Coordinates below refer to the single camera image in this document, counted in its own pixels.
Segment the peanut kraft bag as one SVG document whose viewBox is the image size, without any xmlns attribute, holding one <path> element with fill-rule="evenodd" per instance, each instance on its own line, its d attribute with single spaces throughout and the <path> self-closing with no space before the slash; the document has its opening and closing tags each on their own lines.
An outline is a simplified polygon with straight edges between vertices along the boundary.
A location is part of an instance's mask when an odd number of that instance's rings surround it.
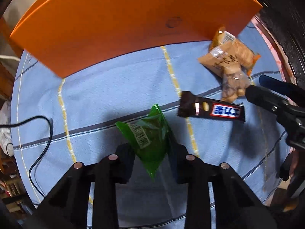
<svg viewBox="0 0 305 229">
<path fill-rule="evenodd" d="M 198 61 L 222 79 L 223 101 L 232 103 L 245 95 L 250 80 L 243 72 L 230 41 L 213 48 L 206 55 L 199 57 Z"/>
</svg>

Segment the black carved wooden furniture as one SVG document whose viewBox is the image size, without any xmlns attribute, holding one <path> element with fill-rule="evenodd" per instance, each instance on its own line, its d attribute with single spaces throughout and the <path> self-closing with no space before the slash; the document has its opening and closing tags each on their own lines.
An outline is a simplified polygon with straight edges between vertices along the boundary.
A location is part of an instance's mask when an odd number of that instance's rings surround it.
<svg viewBox="0 0 305 229">
<path fill-rule="evenodd" d="M 304 88 L 304 0 L 257 0 L 259 17 L 288 57 L 299 87 Z"/>
</svg>

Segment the brown cracker packet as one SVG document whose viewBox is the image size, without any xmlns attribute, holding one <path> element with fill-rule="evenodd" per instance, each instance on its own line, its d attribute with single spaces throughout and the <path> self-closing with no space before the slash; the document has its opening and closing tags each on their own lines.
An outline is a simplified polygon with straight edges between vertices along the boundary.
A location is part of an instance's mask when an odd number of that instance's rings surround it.
<svg viewBox="0 0 305 229">
<path fill-rule="evenodd" d="M 261 55 L 254 53 L 242 41 L 237 39 L 233 34 L 226 31 L 224 26 L 218 28 L 216 31 L 212 42 L 209 45 L 209 51 L 229 41 L 233 45 L 240 64 L 247 70 L 247 76 L 250 76 L 256 62 L 260 59 Z"/>
</svg>

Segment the white plastic bag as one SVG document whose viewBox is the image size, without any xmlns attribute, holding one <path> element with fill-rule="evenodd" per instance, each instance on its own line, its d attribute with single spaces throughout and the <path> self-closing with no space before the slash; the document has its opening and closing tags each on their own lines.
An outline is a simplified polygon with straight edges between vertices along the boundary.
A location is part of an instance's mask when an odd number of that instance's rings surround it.
<svg viewBox="0 0 305 229">
<path fill-rule="evenodd" d="M 11 103 L 9 101 L 5 101 L 0 111 L 0 123 L 1 125 L 6 125 L 6 124 L 10 124 L 10 121 L 11 121 Z M 0 139 L 1 148 L 3 152 L 10 157 L 14 156 L 14 147 L 12 144 L 11 129 L 1 128 L 0 137 L 1 137 Z"/>
</svg>

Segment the orange cardboard box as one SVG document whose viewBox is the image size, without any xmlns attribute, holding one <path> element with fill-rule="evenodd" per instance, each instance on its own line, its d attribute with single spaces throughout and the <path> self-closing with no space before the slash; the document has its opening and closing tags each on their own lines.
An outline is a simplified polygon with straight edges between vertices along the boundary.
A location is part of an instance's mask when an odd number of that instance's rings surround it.
<svg viewBox="0 0 305 229">
<path fill-rule="evenodd" d="M 37 0 L 11 39 L 59 77 L 127 53 L 239 34 L 257 0 Z"/>
</svg>

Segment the green candy packet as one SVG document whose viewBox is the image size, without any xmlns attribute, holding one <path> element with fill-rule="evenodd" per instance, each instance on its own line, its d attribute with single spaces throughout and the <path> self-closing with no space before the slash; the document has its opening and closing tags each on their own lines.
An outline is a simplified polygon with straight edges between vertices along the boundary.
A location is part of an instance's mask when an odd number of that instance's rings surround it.
<svg viewBox="0 0 305 229">
<path fill-rule="evenodd" d="M 170 126 L 159 105 L 154 104 L 148 116 L 134 123 L 116 122 L 116 127 L 129 142 L 151 179 L 166 154 Z"/>
</svg>

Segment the snickers chocolate bar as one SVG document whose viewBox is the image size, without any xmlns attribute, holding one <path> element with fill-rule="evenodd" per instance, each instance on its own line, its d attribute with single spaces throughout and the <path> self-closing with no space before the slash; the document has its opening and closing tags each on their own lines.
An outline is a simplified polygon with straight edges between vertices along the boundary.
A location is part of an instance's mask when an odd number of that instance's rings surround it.
<svg viewBox="0 0 305 229">
<path fill-rule="evenodd" d="M 245 122 L 245 107 L 229 102 L 199 97 L 190 91 L 182 91 L 177 115 L 205 119 Z"/>
</svg>

